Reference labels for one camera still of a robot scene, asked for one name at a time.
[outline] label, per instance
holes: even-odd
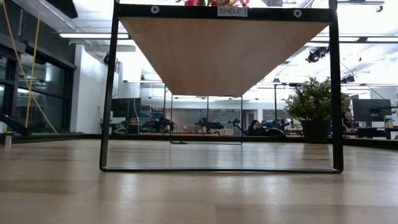
[[[217,16],[236,16],[236,17],[247,17],[247,7],[217,7]]]

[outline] shelf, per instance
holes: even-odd
[[[119,5],[119,20],[174,95],[241,96],[330,23],[329,9]]]

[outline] black plant pot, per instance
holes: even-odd
[[[301,121],[305,143],[325,144],[328,142],[329,121]]]

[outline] green plant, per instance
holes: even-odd
[[[331,120],[331,91],[329,78],[319,82],[316,78],[295,88],[295,96],[287,100],[285,110],[299,120]],[[349,101],[341,94],[341,112],[345,112]]]

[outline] computer monitor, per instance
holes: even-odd
[[[390,100],[360,100],[353,99],[355,121],[384,121],[391,115]]]
[[[141,98],[112,99],[111,110],[113,111],[114,118],[126,118],[129,120],[131,117],[139,116],[141,112]]]

